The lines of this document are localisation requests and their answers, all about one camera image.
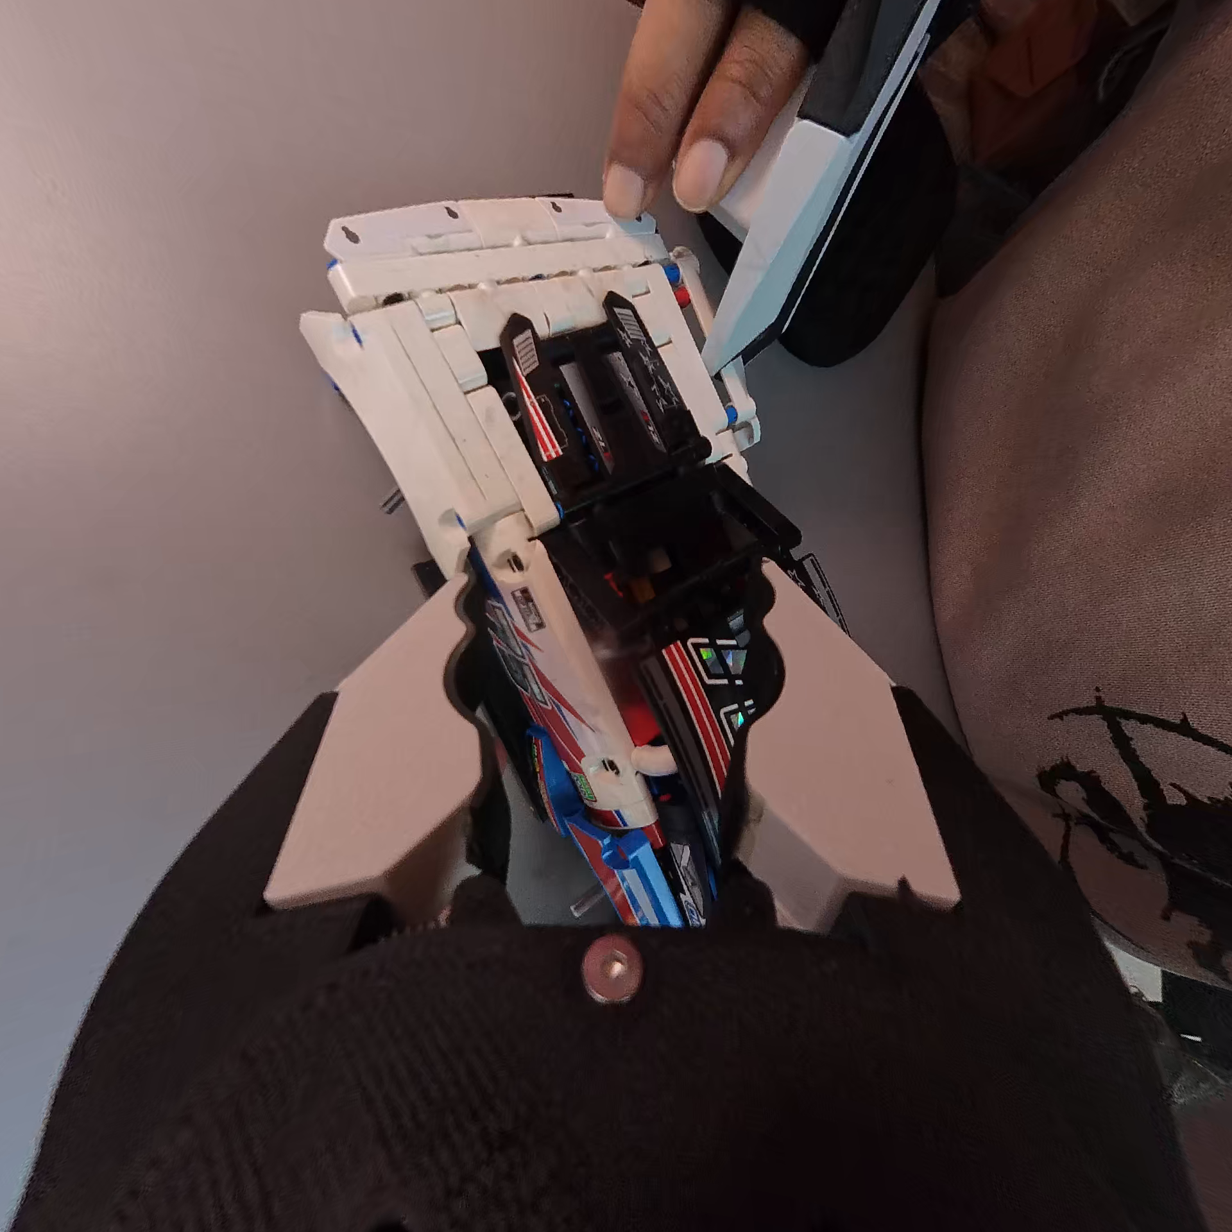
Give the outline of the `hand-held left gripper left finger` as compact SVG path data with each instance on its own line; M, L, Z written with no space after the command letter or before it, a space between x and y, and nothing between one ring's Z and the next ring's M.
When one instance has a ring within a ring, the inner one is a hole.
M448 580L335 691L269 874L269 908L379 898L417 929L444 920L470 876L505 885L510 801L479 715L479 599L471 574Z

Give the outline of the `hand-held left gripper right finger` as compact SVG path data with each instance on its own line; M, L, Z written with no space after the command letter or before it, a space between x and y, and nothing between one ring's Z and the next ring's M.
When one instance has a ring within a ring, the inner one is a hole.
M738 858L794 930L823 935L851 895L895 899L901 888L954 908L961 892L892 681L782 569L763 577L784 678L747 737L753 819Z

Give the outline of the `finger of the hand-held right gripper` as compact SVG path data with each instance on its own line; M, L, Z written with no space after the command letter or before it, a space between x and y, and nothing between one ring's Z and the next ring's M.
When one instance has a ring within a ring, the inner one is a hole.
M712 376L781 338L932 44L939 2L847 3L713 216L743 247L706 330Z

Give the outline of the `toy brick race car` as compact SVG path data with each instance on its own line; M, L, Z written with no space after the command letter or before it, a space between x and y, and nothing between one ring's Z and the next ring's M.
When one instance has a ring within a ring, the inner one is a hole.
M301 333L419 525L422 584L474 581L469 690L535 810L625 924L705 926L768 691L750 577L778 565L845 625L750 484L757 407L743 361L703 363L696 254L571 195L353 216L326 248L342 311Z

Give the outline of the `person's right hand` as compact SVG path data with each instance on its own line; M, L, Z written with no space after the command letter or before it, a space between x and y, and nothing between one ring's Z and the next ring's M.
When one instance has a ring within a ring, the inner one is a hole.
M647 2L611 125L603 200L631 222L671 188L691 213L738 182L810 66L790 30L750 6Z

